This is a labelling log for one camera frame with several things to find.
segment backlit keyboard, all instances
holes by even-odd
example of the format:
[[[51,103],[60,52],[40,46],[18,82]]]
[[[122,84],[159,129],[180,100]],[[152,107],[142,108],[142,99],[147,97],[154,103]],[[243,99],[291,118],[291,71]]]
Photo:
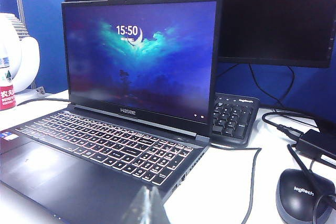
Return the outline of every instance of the backlit keyboard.
[[[193,148],[71,114],[46,116],[17,131],[106,168],[162,185]]]

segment monitor screen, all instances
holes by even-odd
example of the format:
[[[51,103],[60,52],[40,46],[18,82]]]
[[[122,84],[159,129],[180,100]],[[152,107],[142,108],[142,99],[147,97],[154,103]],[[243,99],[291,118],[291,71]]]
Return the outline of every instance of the monitor screen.
[[[329,66],[336,0],[223,1],[219,60]]]
[[[64,6],[70,94],[207,123],[216,2]]]

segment desk surface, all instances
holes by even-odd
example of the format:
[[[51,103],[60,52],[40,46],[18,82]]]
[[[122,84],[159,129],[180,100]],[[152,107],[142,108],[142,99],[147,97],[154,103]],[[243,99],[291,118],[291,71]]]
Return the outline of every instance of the desk surface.
[[[67,96],[65,91],[52,97],[67,98]],[[66,106],[64,102],[39,101],[2,111],[0,112],[0,130]],[[263,149],[256,163],[254,203],[248,224],[283,223],[275,203],[277,182],[285,169],[299,169],[287,151],[288,138],[261,120],[261,116],[268,111],[259,110],[249,144],[249,147],[262,147]],[[303,124],[279,116],[273,117],[272,120],[303,132],[310,129]],[[249,203],[254,154],[255,151],[222,151],[210,148],[165,203],[171,223],[241,223]],[[309,166],[309,159],[302,156],[301,159],[306,166]],[[314,163],[312,170],[336,184],[335,169]],[[63,223],[52,217],[40,205],[2,184],[0,184],[0,196],[0,220],[4,221],[3,223]],[[335,222],[336,213],[333,211],[327,224]]]

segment laptop touchpad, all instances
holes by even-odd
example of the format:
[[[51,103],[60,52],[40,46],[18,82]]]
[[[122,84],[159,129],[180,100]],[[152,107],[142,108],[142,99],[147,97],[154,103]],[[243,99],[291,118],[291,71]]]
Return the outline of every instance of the laptop touchpad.
[[[63,153],[30,142],[1,155],[1,162],[2,181],[9,180],[10,184],[29,190],[51,180],[78,160],[65,158]]]

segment external keyboard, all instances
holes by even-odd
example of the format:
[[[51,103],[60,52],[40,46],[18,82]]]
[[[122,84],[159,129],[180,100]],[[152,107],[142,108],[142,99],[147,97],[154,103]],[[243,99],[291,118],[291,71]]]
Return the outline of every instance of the external keyboard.
[[[193,148],[68,111],[17,131],[94,163],[162,185]]]
[[[216,93],[212,142],[245,147],[251,136],[259,105],[257,98]]]

